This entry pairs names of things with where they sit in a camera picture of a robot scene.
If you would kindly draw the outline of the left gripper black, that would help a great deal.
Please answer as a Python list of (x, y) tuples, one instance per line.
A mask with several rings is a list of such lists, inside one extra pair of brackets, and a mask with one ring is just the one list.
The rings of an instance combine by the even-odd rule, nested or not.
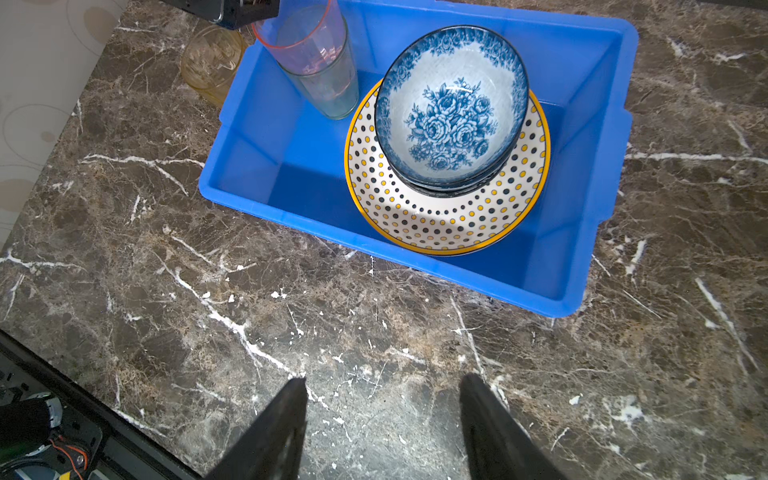
[(274, 18), (279, 0), (163, 0), (164, 3), (220, 27), (237, 30)]

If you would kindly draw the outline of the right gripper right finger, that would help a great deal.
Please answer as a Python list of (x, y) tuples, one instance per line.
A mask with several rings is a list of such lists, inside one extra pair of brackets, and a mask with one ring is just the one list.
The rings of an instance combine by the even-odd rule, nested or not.
[(460, 382), (460, 417), (471, 478), (564, 477), (475, 373)]

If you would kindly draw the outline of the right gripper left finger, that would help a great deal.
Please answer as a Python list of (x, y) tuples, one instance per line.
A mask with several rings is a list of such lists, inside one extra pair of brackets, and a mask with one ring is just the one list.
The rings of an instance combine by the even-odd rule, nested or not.
[(307, 401), (306, 380), (289, 380), (206, 477), (296, 480), (306, 432)]

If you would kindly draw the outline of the yellow transparent cup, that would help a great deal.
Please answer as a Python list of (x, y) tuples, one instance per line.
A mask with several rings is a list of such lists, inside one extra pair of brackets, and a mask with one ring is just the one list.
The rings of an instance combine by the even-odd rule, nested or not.
[(246, 48), (240, 32), (207, 26), (185, 47), (180, 63), (182, 78), (201, 97), (221, 108)]

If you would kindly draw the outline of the pink transparent cup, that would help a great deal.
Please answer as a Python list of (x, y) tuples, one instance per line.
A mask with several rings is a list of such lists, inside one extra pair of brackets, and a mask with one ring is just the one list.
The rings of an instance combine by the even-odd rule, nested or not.
[(288, 72), (312, 75), (332, 64), (346, 42), (346, 25), (335, 0), (279, 2), (276, 17), (251, 25), (256, 38)]

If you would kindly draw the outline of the green transparent cup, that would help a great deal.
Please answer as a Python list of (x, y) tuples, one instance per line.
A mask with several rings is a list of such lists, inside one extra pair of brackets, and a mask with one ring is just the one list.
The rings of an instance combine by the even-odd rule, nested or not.
[(352, 113), (360, 99), (358, 70), (345, 30), (342, 45), (325, 52), (301, 70), (283, 71), (299, 92), (323, 115), (339, 120)]

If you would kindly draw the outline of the dotted yellow rim plate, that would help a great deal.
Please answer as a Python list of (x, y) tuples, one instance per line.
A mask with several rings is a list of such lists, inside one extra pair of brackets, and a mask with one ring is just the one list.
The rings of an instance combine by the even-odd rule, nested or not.
[(438, 198), (405, 185), (380, 150), (373, 125), (378, 90), (374, 86), (357, 108), (344, 160), (352, 200), (377, 232), (410, 251), (454, 256), (493, 245), (523, 222), (545, 188), (551, 159), (548, 121), (533, 92), (504, 167), (472, 192)]

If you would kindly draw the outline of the blue floral ceramic bowl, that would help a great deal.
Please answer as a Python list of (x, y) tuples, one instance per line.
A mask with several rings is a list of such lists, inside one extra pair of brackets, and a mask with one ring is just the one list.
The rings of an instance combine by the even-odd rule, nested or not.
[(458, 187), (438, 188), (432, 186), (419, 185), (414, 181), (408, 180), (403, 174), (398, 172), (394, 166), (391, 166), (393, 174), (403, 185), (407, 185), (412, 190), (435, 198), (455, 198), (464, 194), (474, 192), (484, 185), (487, 185), (497, 174), (499, 174), (512, 157), (513, 150), (508, 150), (501, 160), (496, 161), (487, 171), (467, 180)]

